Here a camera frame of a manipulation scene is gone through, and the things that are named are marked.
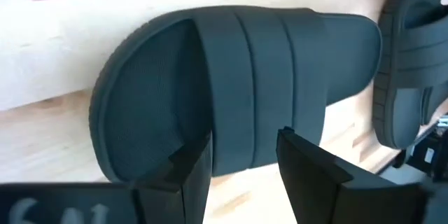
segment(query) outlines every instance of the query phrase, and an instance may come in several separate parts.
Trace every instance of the light wood surface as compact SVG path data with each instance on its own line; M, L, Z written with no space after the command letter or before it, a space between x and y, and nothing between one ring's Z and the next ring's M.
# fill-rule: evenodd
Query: light wood surface
M376 21L383 2L0 0L0 182L106 180L89 137L89 88L122 39L161 13L247 4L357 13ZM433 122L447 111L448 101ZM398 152L378 144L371 115L372 85L329 106L321 147L377 172ZM205 223L242 221L295 223L276 164L213 179Z
M137 27L177 9L308 6L344 12L348 0L48 0L0 12L0 111L93 86L106 59Z

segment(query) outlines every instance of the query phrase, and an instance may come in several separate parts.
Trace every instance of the wood grain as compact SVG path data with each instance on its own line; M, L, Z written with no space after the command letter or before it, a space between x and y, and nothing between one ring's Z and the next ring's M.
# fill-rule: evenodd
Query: wood grain
M0 111L91 88L137 27L169 11L252 5L350 12L346 0L48 0L0 12Z
M0 182L105 181L88 132L90 91L143 22L194 6L311 7L373 20L384 0L0 1ZM448 101L433 121L448 111ZM326 109L321 147L371 172L398 154L372 131L372 85ZM276 164L214 178L205 223L295 223Z

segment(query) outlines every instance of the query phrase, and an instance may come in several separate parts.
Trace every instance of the slide sandal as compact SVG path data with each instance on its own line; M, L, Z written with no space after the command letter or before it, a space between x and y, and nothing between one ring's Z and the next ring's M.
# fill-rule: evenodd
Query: slide sandal
M406 149L448 98L448 8L440 0L387 0L379 27L374 128L382 145Z
M94 88L90 133L112 181L133 181L212 135L214 176L277 162L290 125L319 144L326 105L360 92L379 64L366 17L219 6L151 20L112 54Z

